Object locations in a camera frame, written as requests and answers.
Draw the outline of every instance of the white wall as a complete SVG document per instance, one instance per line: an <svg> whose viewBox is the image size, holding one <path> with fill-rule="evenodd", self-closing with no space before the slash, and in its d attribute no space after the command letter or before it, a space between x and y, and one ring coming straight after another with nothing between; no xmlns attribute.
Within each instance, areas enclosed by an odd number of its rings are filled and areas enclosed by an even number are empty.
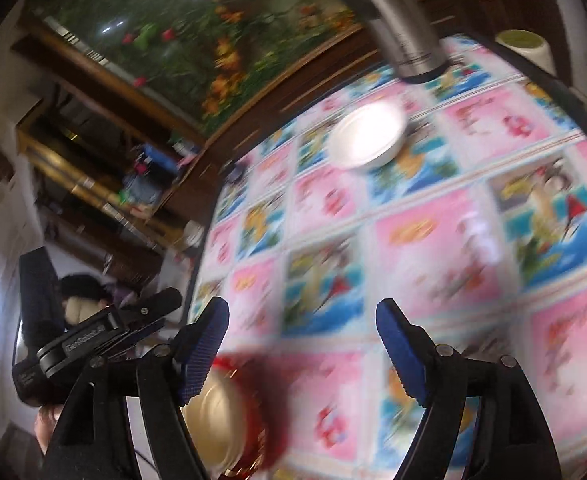
<svg viewBox="0 0 587 480"><path fill-rule="evenodd" d="M46 243L47 253L52 261L52 265L56 270L59 278L68 274L90 274L94 276L100 283L115 282L114 278L110 276L103 276L99 270L88 266L80 260L77 260L74 256L63 251L61 248L54 244Z"/></svg>
<svg viewBox="0 0 587 480"><path fill-rule="evenodd" d="M14 164L15 175L0 185L0 255L4 271L0 279L0 437L7 423L33 427L33 410L17 400L11 384L11 355L20 315L16 269L23 252L42 244L42 229L34 206L29 165L16 152L15 125L37 102L29 92L41 73L10 52L21 36L15 27L24 0L0 26L0 148Z"/></svg>
<svg viewBox="0 0 587 480"><path fill-rule="evenodd" d="M582 0L557 0L565 23L574 89L587 99L587 12Z"/></svg>

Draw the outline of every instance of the white plate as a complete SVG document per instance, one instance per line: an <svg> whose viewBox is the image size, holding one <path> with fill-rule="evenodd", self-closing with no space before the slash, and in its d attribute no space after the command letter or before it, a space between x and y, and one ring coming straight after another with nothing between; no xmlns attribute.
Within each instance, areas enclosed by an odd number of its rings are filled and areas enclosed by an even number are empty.
<svg viewBox="0 0 587 480"><path fill-rule="evenodd" d="M397 155L409 118L385 101L365 105L343 118L329 134L329 161L341 170L370 170Z"/></svg>

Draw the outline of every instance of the pink tablecloth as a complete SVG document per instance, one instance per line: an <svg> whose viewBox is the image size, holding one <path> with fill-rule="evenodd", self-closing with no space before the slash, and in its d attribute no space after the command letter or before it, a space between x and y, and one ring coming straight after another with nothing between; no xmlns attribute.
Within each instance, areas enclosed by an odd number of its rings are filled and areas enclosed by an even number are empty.
<svg viewBox="0 0 587 480"><path fill-rule="evenodd" d="M386 297L437 343L513 354L565 470L587 463L587 139L492 52L445 43L453 71L420 86L389 68L363 76L247 155L219 198L190 320L222 296L223 350L268 353L288 373L281 478L394 476L422 412L375 330ZM333 168L327 134L378 99L413 117L406 147L380 170Z"/></svg>

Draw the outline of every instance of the flower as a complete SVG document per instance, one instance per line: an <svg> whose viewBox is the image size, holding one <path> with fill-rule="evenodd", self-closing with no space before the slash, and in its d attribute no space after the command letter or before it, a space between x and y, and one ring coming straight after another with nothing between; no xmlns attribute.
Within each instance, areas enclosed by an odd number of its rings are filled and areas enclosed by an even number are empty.
<svg viewBox="0 0 587 480"><path fill-rule="evenodd" d="M131 32L127 32L125 34L125 37L123 38L122 44L123 45L132 44L135 39L136 39L135 35L133 35Z"/></svg>
<svg viewBox="0 0 587 480"><path fill-rule="evenodd" d="M351 11L340 12L333 16L331 20L331 26L337 30L346 30L353 25L353 13Z"/></svg>
<svg viewBox="0 0 587 480"><path fill-rule="evenodd" d="M314 28L320 25L320 18L318 16L305 16L298 21L298 26L300 28Z"/></svg>
<svg viewBox="0 0 587 480"><path fill-rule="evenodd" d="M214 95L218 95L221 100L224 100L229 93L229 80L224 75L219 75L212 81L211 90Z"/></svg>
<svg viewBox="0 0 587 480"><path fill-rule="evenodd" d="M337 97L328 97L324 101L322 101L322 110L325 112L329 112L337 107L338 99Z"/></svg>
<svg viewBox="0 0 587 480"><path fill-rule="evenodd" d="M224 68L225 70L238 70L240 68L240 56L238 52L233 51L227 56L221 56L216 59L216 68Z"/></svg>
<svg viewBox="0 0 587 480"><path fill-rule="evenodd" d="M567 195L567 219L571 222L576 216L587 212L585 206L575 195Z"/></svg>
<svg viewBox="0 0 587 480"><path fill-rule="evenodd" d="M318 7L316 7L315 5L305 5L300 8L300 13L303 16L310 16L312 14L315 14L317 10Z"/></svg>
<svg viewBox="0 0 587 480"><path fill-rule="evenodd" d="M218 101L213 97L208 97L203 103L203 109L205 110L205 117L209 115L216 115L218 113Z"/></svg>
<svg viewBox="0 0 587 480"><path fill-rule="evenodd" d="M238 85L246 76L242 72L236 72L229 78L229 92L235 94L238 91Z"/></svg>
<svg viewBox="0 0 587 480"><path fill-rule="evenodd" d="M244 12L242 12L241 10L239 10L238 12L225 12L221 15L221 18L226 23L238 23L242 19L243 14Z"/></svg>
<svg viewBox="0 0 587 480"><path fill-rule="evenodd" d="M167 30L165 30L161 35L162 41L172 41L176 39L176 33L174 32L174 30L170 27Z"/></svg>
<svg viewBox="0 0 587 480"><path fill-rule="evenodd" d="M369 85L374 85L374 84L378 83L378 81L380 79L380 74L378 72L371 72L371 73L368 73L367 75L365 75L363 77L363 79L365 80L365 83L367 83Z"/></svg>
<svg viewBox="0 0 587 480"><path fill-rule="evenodd" d="M229 43L227 38L218 38L218 47L216 47L216 54L218 56L224 56L232 51L232 44Z"/></svg>

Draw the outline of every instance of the table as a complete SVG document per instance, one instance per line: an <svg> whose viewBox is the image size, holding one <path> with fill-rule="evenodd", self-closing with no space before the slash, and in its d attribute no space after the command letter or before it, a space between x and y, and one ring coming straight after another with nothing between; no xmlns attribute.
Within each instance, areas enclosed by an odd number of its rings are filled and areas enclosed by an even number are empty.
<svg viewBox="0 0 587 480"><path fill-rule="evenodd" d="M443 41L451 71L408 86L383 66L338 89L244 157L219 196L189 320L222 296L222 351L263 352L288 378L281 478L393 478L422 410L375 329L387 297L437 344L514 355L564 471L587 465L587 137L490 49ZM407 144L378 170L333 168L331 128L378 99L411 115Z"/></svg>

